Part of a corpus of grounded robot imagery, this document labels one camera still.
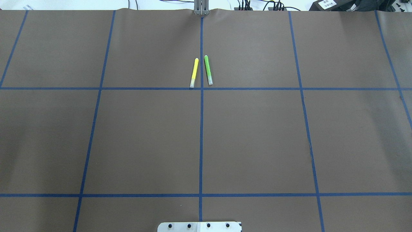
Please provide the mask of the green highlighter pen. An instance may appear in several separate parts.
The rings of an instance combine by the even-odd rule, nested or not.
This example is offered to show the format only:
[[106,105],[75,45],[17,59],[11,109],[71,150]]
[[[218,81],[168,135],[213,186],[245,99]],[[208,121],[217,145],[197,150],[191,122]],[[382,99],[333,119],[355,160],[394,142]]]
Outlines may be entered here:
[[207,80],[209,85],[213,85],[212,81],[212,73],[211,73],[211,68],[210,68],[210,60],[209,56],[205,55],[204,56],[204,64],[205,64],[205,69],[206,69],[206,75],[207,75]]

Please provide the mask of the yellow highlighter pen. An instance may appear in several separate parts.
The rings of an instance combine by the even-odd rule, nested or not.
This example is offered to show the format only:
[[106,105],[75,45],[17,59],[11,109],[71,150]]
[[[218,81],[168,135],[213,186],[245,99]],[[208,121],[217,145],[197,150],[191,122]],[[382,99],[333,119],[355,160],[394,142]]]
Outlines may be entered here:
[[193,64],[192,74],[191,74],[191,78],[190,78],[189,88],[194,88],[194,86],[195,86],[195,80],[196,80],[196,77],[197,77],[199,62],[200,62],[199,58],[194,59],[194,64]]

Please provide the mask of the grey aluminium frame post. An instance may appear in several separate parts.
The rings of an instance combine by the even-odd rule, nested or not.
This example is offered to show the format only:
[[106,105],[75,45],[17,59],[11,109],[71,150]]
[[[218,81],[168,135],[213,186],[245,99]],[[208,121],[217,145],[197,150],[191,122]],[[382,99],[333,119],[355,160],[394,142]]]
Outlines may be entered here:
[[209,15],[209,0],[193,0],[194,14],[198,16]]

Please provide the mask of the brown paper table mat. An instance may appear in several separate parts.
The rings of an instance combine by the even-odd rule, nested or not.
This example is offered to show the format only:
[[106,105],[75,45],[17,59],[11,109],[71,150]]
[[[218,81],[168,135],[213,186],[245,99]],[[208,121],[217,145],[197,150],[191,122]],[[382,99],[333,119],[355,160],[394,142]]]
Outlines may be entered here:
[[410,232],[407,39],[410,12],[2,10],[1,231]]

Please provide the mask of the black power adapter box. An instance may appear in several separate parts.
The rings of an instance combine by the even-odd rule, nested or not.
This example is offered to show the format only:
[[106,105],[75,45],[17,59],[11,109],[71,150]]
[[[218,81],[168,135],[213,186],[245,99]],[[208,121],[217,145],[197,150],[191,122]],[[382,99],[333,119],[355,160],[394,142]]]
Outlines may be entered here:
[[309,11],[351,11],[356,7],[356,0],[317,0]]

